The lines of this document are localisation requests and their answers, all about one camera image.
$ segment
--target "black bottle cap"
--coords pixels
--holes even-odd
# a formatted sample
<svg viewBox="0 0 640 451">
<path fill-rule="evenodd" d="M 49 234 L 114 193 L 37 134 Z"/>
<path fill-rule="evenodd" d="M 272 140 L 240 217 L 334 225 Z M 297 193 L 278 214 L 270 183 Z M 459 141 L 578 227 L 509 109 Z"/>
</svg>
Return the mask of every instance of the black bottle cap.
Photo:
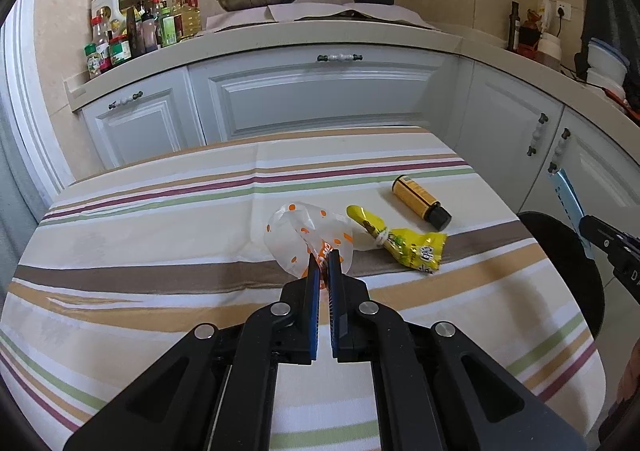
<svg viewBox="0 0 640 451">
<path fill-rule="evenodd" d="M 437 231 L 442 231 L 449 225 L 451 215 L 444 207 L 438 204 L 429 210 L 426 220 L 435 227 Z"/>
</svg>

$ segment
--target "metal screw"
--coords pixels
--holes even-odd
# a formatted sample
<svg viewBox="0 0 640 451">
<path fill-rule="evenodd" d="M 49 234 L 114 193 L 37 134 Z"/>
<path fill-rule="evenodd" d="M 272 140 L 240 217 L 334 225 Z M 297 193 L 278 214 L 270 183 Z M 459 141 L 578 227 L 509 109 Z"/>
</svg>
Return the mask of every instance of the metal screw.
<svg viewBox="0 0 640 451">
<path fill-rule="evenodd" d="M 196 326 L 196 330 L 193 332 L 193 335 L 198 339 L 209 339 L 215 332 L 216 329 L 213 325 L 203 323 L 202 325 Z"/>
<path fill-rule="evenodd" d="M 360 303 L 360 306 L 358 307 L 358 309 L 363 314 L 369 314 L 369 315 L 376 314 L 378 310 L 380 310 L 378 305 L 373 303 L 373 301 L 363 301 L 362 303 Z"/>
<path fill-rule="evenodd" d="M 291 312 L 291 307 L 287 303 L 274 303 L 271 305 L 271 313 L 274 316 L 286 316 L 289 312 Z"/>
<path fill-rule="evenodd" d="M 447 323 L 446 321 L 443 321 L 442 323 L 438 323 L 436 325 L 436 333 L 442 337 L 451 337 L 453 334 L 456 333 L 456 327 L 453 326 L 451 323 Z"/>
</svg>

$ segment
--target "striped tablecloth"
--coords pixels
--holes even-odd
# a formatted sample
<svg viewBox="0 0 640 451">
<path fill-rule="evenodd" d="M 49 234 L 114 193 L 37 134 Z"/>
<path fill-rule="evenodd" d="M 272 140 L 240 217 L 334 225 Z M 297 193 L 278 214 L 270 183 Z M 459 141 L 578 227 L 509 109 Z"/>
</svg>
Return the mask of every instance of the striped tablecloth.
<svg viewBox="0 0 640 451">
<path fill-rule="evenodd" d="M 464 160 L 415 127 L 245 139 L 122 168 L 64 190 L 22 256 L 0 322 L 0 371 L 45 442 L 71 432 L 197 323 L 243 322 L 292 277 L 263 242 L 297 200 L 389 227 L 429 226 L 391 193 L 408 173 L 453 220 L 435 275 L 401 267 L 354 225 L 350 274 L 407 321 L 450 320 L 579 431 L 605 380 L 577 304 L 539 245 Z M 282 365 L 273 450 L 380 448 L 369 365 Z"/>
</svg>

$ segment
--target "cabinet handle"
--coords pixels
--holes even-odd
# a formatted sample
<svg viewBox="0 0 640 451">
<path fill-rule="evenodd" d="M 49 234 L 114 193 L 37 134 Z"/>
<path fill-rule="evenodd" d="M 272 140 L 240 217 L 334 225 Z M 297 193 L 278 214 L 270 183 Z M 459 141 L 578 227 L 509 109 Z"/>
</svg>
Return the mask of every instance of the cabinet handle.
<svg viewBox="0 0 640 451">
<path fill-rule="evenodd" d="M 136 99 L 140 99 L 142 95 L 143 94 L 141 90 L 140 92 L 136 92 L 135 94 L 133 94 L 131 97 L 125 97 L 124 99 L 119 99 L 117 101 L 114 101 L 109 105 L 109 109 L 113 110 L 113 108 L 118 108 L 119 106 L 126 105 L 127 103 L 135 101 Z"/>
<path fill-rule="evenodd" d="M 540 114 L 536 129 L 533 130 L 533 135 L 531 136 L 531 143 L 529 144 L 527 157 L 531 157 L 531 155 L 535 155 L 538 152 L 538 141 L 542 138 L 542 130 L 544 129 L 545 124 L 548 123 L 548 121 L 549 118 L 546 116 L 546 114 Z"/>
<path fill-rule="evenodd" d="M 551 162 L 549 162 L 549 167 L 546 169 L 549 173 L 555 173 L 560 169 L 560 163 L 562 162 L 562 157 L 564 157 L 564 152 L 566 151 L 570 138 L 571 131 L 569 131 L 568 128 L 565 128 L 564 132 L 560 135 L 558 144 L 556 144 L 554 154 L 551 157 Z"/>
<path fill-rule="evenodd" d="M 362 61 L 361 54 L 321 54 L 318 61 Z"/>
</svg>

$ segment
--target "white door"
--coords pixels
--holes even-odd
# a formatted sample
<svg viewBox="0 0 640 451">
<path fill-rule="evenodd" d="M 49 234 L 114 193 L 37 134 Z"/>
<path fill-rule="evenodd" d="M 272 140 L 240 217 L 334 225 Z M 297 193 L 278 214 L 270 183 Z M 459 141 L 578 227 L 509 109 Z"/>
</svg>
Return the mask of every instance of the white door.
<svg viewBox="0 0 640 451">
<path fill-rule="evenodd" d="M 570 136 L 559 167 L 565 170 L 584 212 L 640 236 L 640 166 L 600 129 L 569 108 L 562 113 L 552 149 L 522 211 L 546 213 L 570 226 L 547 171 L 565 128 Z M 613 279 L 612 267 L 605 253 L 594 249 L 594 254 L 600 277 L 607 285 Z"/>
<path fill-rule="evenodd" d="M 306 45 L 190 66 L 207 144 L 301 128 L 448 127 L 459 60 L 374 45 Z"/>
<path fill-rule="evenodd" d="M 186 68 L 121 88 L 81 112 L 106 168 L 205 144 Z"/>
<path fill-rule="evenodd" d="M 546 157 L 562 103 L 533 86 L 476 62 L 455 151 L 500 198 L 519 211 Z M 529 153 L 533 133 L 542 135 Z"/>
</svg>

